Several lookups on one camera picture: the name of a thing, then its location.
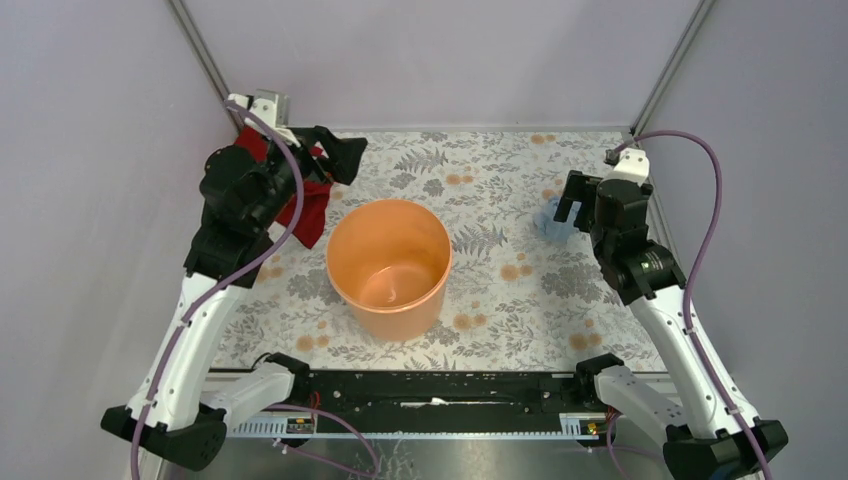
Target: table surface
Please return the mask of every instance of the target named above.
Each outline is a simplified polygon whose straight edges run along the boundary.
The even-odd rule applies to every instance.
[[[226,327],[213,367],[283,352],[313,368],[570,371],[613,352],[664,371],[648,334],[603,282],[589,238],[542,238],[533,225],[571,169],[603,174],[620,133],[364,133],[357,180],[335,185],[312,250],[292,238],[263,265]],[[453,240],[440,321],[414,340],[375,339],[327,277],[324,251],[351,210],[404,198],[432,210]],[[272,237],[282,227],[274,225]]]

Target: wire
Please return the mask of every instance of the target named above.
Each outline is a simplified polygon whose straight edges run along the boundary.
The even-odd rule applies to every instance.
[[[718,376],[718,373],[715,371],[715,367],[710,361],[709,356],[707,355],[706,349],[704,349],[703,343],[701,343],[701,339],[699,338],[698,332],[693,330],[694,322],[692,321],[692,291],[695,287],[695,278],[698,275],[698,272],[701,269],[701,262],[704,260],[704,255],[707,253],[707,248],[710,245],[710,241],[713,238],[713,234],[715,233],[716,227],[718,226],[718,216],[721,212],[721,197],[722,197],[722,178],[721,178],[721,165],[718,162],[718,157],[713,151],[712,147],[709,146],[707,142],[705,142],[700,137],[692,135],[691,133],[681,132],[679,130],[657,130],[655,132],[645,133],[642,135],[637,135],[633,137],[633,139],[622,143],[618,147],[615,148],[615,152],[621,152],[628,145],[641,142],[642,140],[647,140],[649,138],[654,137],[679,137],[685,138],[692,142],[697,143],[707,152],[707,156],[710,157],[710,161],[713,164],[713,170],[715,171],[716,177],[716,193],[715,193],[715,203],[713,205],[713,216],[710,219],[710,226],[707,228],[707,233],[704,235],[704,240],[701,242],[701,248],[698,249],[698,255],[695,256],[695,263],[692,265],[692,271],[689,273],[689,281],[686,283],[686,288],[683,290],[683,321],[686,324],[686,329],[689,330],[689,337],[692,339],[692,345],[695,347],[695,351],[698,353],[698,357],[701,359],[701,363],[704,365],[704,369],[707,371],[707,375],[710,377],[710,380],[715,385],[716,390],[718,391],[719,396],[724,401],[727,408],[735,412],[733,413],[733,418],[736,420],[736,423],[739,424],[739,427],[745,434],[745,437],[748,439],[748,442],[751,444],[751,448],[754,450],[754,455],[757,457],[757,461],[760,463],[760,468],[763,471],[763,477],[765,480],[772,480],[771,475],[771,467],[769,467],[768,461],[766,460],[766,456],[763,453],[763,449],[760,447],[759,442],[757,442],[757,438],[754,436],[754,432],[751,431],[751,428],[748,426],[748,423],[745,421],[745,418],[739,413],[739,409],[736,406],[736,403],[733,401],[733,398],[730,396],[730,392],[724,387],[721,379]]]
[[[310,393],[309,394],[309,403],[310,403],[309,408],[318,408],[318,406],[321,405],[321,395],[317,391]],[[313,428],[313,432],[314,432],[315,431],[314,429],[318,426],[315,423],[315,414],[310,413],[309,418],[312,419],[312,428]]]
[[[311,458],[313,460],[317,460],[321,463],[326,463],[327,465],[336,467],[339,470],[344,470],[345,472],[351,473],[353,475],[361,475],[363,477],[368,477],[368,478],[377,478],[377,476],[380,475],[380,459],[377,457],[377,452],[374,451],[374,447],[372,447],[371,444],[368,443],[368,440],[366,440],[365,437],[361,433],[359,433],[359,430],[354,428],[353,425],[344,421],[344,419],[342,419],[341,417],[334,415],[330,412],[325,412],[323,410],[318,410],[318,409],[315,409],[315,408],[308,408],[308,407],[299,407],[297,405],[288,405],[288,404],[285,404],[285,403],[278,403],[278,404],[275,404],[275,405],[271,405],[268,408],[266,408],[265,410],[271,410],[271,411],[282,410],[282,411],[305,412],[305,413],[311,413],[313,415],[320,415],[322,417],[327,417],[330,420],[335,420],[336,422],[339,423],[339,425],[345,427],[350,433],[354,434],[356,436],[356,438],[358,438],[359,441],[362,442],[363,445],[365,445],[365,449],[368,450],[368,455],[371,456],[371,460],[374,462],[374,472],[364,472],[362,470],[356,470],[356,469],[350,468],[346,465],[342,465],[341,463],[336,462],[335,460],[330,460],[327,457],[322,457],[321,455],[316,455],[316,454],[310,453],[310,452],[303,452],[303,451],[300,451],[296,448],[287,448],[286,450],[284,450],[284,452],[293,452],[293,453],[296,453],[298,455],[302,455],[304,457],[308,457],[308,458]]]
[[[265,358],[269,355],[271,355],[271,352],[265,352],[262,355],[259,355],[258,357],[256,357],[256,360],[253,361],[253,365],[250,366],[250,369],[256,370],[256,366],[259,365],[259,362],[261,362],[263,358]]]
[[[191,320],[191,317],[200,309],[200,307],[209,300],[213,295],[218,293],[219,291],[227,288],[231,283],[241,278],[247,272],[253,270],[254,268],[262,265],[262,262],[268,259],[271,255],[274,254],[285,242],[291,237],[292,232],[294,232],[295,227],[297,226],[297,222],[300,220],[300,215],[303,212],[303,175],[300,172],[300,168],[298,167],[297,160],[294,158],[294,155],[289,150],[288,145],[280,136],[280,134],[269,127],[265,122],[262,121],[261,118],[251,113],[247,109],[240,107],[237,103],[233,101],[226,101],[224,105],[230,110],[234,110],[236,113],[253,120],[256,125],[271,138],[274,143],[277,144],[277,147],[280,151],[283,152],[283,156],[286,157],[286,161],[289,164],[289,167],[292,170],[292,176],[294,177],[295,182],[295,206],[294,213],[292,214],[291,222],[289,222],[288,228],[283,232],[283,235],[271,245],[265,253],[259,255],[253,261],[248,263],[247,265],[241,267],[236,270],[234,273],[230,274],[228,277],[224,278],[215,286],[210,288],[206,293],[198,297],[197,300],[192,302],[192,304],[188,307],[185,314],[183,314],[180,319],[180,325],[174,329],[174,332],[171,334],[170,340],[168,340],[165,349],[162,352],[162,356],[159,359],[159,363],[156,365],[156,370],[153,373],[153,378],[150,379],[150,387],[147,389],[147,395],[145,396],[145,404],[141,408],[141,413],[139,413],[138,421],[135,424],[135,430],[133,430],[132,436],[132,446],[130,447],[130,473],[132,476],[132,480],[140,480],[141,472],[139,471],[139,446],[141,444],[141,432],[144,428],[145,422],[147,421],[147,416],[150,414],[150,404],[153,402],[153,398],[156,396],[156,392],[159,390],[159,383],[162,381],[162,374],[165,372],[165,367],[168,365],[168,360],[171,358],[171,354],[174,352],[174,348],[177,345],[177,341],[180,339],[180,335],[182,335],[183,330],[185,330],[186,325]]]
[[[618,469],[618,473],[620,473],[625,480],[630,480],[630,476],[627,475],[624,468],[622,468],[621,464],[618,463],[618,458],[616,458],[615,450],[612,447],[612,431],[615,428],[615,421],[618,420],[618,417],[620,416],[620,414],[613,415],[612,418],[610,418],[609,425],[607,425],[607,450],[610,452],[610,459],[612,460],[613,465],[615,465],[615,468]]]

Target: gray wall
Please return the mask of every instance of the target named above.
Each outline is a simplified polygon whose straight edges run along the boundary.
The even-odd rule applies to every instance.
[[[696,305],[743,391],[790,445],[777,478],[843,478],[848,421],[848,3],[720,0],[648,130],[701,135],[725,196]],[[686,268],[709,222],[709,161],[646,142]]]
[[[397,129],[630,125],[698,0],[186,3],[233,91]]]
[[[100,431],[170,321],[232,140],[162,1],[0,7],[0,477],[117,479]]]

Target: blue object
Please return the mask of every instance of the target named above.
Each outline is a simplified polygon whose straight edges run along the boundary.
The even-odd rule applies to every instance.
[[[568,221],[565,223],[554,221],[557,205],[559,205],[559,197],[551,197],[542,211],[533,216],[533,224],[536,225],[542,237],[552,242],[565,243],[568,241],[568,237],[577,231],[573,224],[579,205],[571,205],[571,211],[568,212]]]

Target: red cloth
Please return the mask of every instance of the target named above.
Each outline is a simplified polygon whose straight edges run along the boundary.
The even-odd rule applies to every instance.
[[[242,129],[234,145],[246,148],[257,163],[264,162],[268,155],[267,142],[259,132],[250,127]],[[324,151],[318,147],[312,147],[309,153],[317,157]],[[293,235],[306,248],[314,247],[324,233],[324,212],[330,201],[330,188],[332,188],[331,184],[303,182],[303,212],[300,214],[300,220],[294,228]],[[277,223],[288,225],[294,214],[294,203],[295,200],[292,199],[283,207],[277,215]]]

